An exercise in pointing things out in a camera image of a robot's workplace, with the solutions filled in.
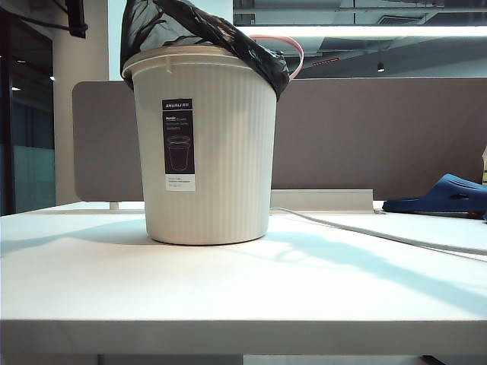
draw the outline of white trash can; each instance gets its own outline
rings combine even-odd
[[[148,235],[215,245],[266,234],[276,95],[217,46],[167,46],[133,56]]]

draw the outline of trash can lid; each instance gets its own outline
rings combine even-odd
[[[130,57],[123,65],[122,76],[129,78],[132,74],[130,68],[137,63],[167,56],[219,56],[239,59],[225,48],[215,45],[162,46],[139,52]]]

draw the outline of black garbage bag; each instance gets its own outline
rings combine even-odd
[[[187,0],[127,1],[120,73],[125,62],[143,50],[192,44],[214,44],[233,53],[270,83],[278,99],[288,86],[284,57],[258,45],[225,19],[210,15]],[[133,88],[132,80],[124,79]]]

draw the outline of product label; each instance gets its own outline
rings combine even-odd
[[[162,100],[166,190],[196,191],[193,100]]]

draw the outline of pink handle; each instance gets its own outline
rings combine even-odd
[[[293,40],[289,36],[267,36],[264,34],[252,34],[249,37],[254,39],[254,40],[259,39],[259,38],[281,40],[281,41],[286,42],[287,44],[290,44],[291,46],[293,46],[299,53],[299,66],[298,66],[298,68],[296,68],[294,70],[294,72],[291,74],[291,76],[289,76],[289,81],[294,80],[294,78],[296,76],[298,76],[299,71],[301,71],[301,69],[303,68],[303,61],[304,61],[304,50],[303,50],[303,47],[301,47],[301,44],[299,44],[298,42],[296,42],[295,40]]]

